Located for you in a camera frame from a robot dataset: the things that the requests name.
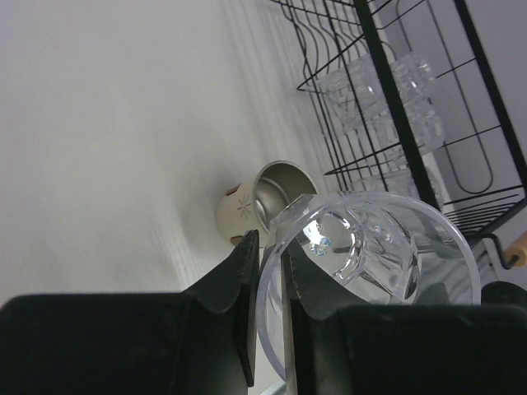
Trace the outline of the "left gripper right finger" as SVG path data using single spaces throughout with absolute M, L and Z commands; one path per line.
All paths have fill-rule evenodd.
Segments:
M 282 255 L 290 394 L 523 394 L 526 313 L 501 304 L 365 304 L 298 243 Z

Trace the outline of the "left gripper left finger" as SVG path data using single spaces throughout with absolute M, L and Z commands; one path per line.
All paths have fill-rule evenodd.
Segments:
M 181 292 L 20 295 L 1 309 L 4 394 L 245 394 L 259 234 Z

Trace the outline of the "steel cup cork base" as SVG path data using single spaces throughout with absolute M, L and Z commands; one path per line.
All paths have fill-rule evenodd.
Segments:
M 247 231 L 257 230 L 259 246 L 264 247 L 271 220 L 298 197 L 317 192 L 313 179 L 301 167 L 289 161 L 271 162 L 225 193 L 216 209 L 217 228 L 234 245 Z

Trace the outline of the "black wire dish rack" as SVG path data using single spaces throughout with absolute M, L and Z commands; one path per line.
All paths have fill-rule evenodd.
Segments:
M 466 1 L 281 1 L 301 82 L 346 190 L 408 169 L 478 256 L 525 264 L 499 230 L 526 207 L 526 159 Z

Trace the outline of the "clear plastic cup bottom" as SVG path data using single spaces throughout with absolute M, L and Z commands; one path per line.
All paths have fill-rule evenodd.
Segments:
M 269 225 L 257 294 L 263 351 L 286 377 L 281 258 L 289 247 L 359 301 L 480 304 L 481 281 L 458 228 L 425 202 L 392 193 L 304 194 Z

